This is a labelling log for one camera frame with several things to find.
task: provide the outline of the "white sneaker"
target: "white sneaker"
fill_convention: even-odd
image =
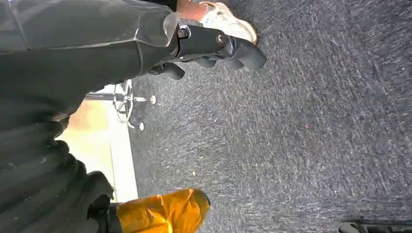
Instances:
[[[205,4],[211,8],[200,21],[205,28],[218,29],[227,35],[239,37],[256,44],[258,36],[252,25],[236,18],[225,4],[209,1],[203,1],[199,4]]]

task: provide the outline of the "leg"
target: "leg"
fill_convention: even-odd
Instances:
[[[207,13],[207,5],[189,0],[177,0],[177,11],[183,18],[201,21]]]
[[[227,35],[243,38],[256,44],[257,35],[253,27],[246,21],[236,18],[229,8],[221,3],[177,0],[177,12],[183,18],[194,19],[205,28],[214,28]]]

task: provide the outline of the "clothing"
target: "clothing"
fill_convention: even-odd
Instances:
[[[148,0],[149,2],[161,4],[161,5],[166,5],[168,6],[172,11],[176,11],[177,8],[177,0]]]
[[[0,1],[2,9],[9,10]],[[54,52],[64,56],[56,60]],[[135,56],[133,41],[0,53],[0,232],[96,232],[89,206],[103,195],[112,198],[113,188],[101,172],[87,174],[68,145],[55,140],[66,123],[58,120],[74,113],[86,93],[139,74],[136,59],[129,59]],[[105,65],[115,68],[99,72]],[[82,76],[71,75],[70,67],[82,68]]]

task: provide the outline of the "person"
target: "person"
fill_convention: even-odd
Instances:
[[[166,5],[181,17],[197,20],[205,27],[257,41],[252,26],[234,17],[222,3],[147,1]],[[115,6],[114,12],[125,10],[117,8],[124,2],[110,2]],[[32,19],[41,26],[61,28],[52,21],[53,17],[61,17],[62,12],[53,12],[57,6],[62,6],[59,10],[63,11],[71,7],[70,12],[64,12],[62,21],[96,20],[87,15],[96,5],[101,7],[97,8],[101,10],[98,14],[111,13],[104,1],[68,0],[33,5],[19,0],[0,4],[0,12],[5,12],[0,14],[0,232],[96,232],[98,223],[88,217],[90,206],[101,197],[113,197],[106,177],[101,172],[87,174],[85,165],[70,154],[68,145],[55,138],[65,128],[61,119],[74,113],[88,92],[139,73],[136,45],[132,41],[132,46],[125,49],[129,42],[122,41],[125,45],[102,43],[81,49],[44,49],[42,46],[47,43],[63,43],[67,38],[56,39],[45,28],[30,28]],[[82,10],[84,18],[72,19],[74,10]],[[18,25],[16,18],[27,22]],[[76,38],[84,36],[81,32],[77,35]],[[209,203],[202,192],[189,190],[184,195],[203,200],[206,212]]]
[[[182,18],[199,21],[206,28],[223,31],[227,35],[239,37],[256,44],[258,37],[250,23],[236,18],[230,9],[221,2],[191,0],[149,0],[170,7]]]

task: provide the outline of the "black object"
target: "black object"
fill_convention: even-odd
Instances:
[[[344,222],[339,233],[412,233],[412,221]]]
[[[175,53],[160,61],[149,73],[168,73],[178,80],[183,77],[184,71],[170,62],[194,61],[210,68],[222,60],[233,69],[247,67],[250,70],[260,69],[266,62],[266,56],[250,41],[225,35],[216,29],[183,25],[177,32],[177,40]]]

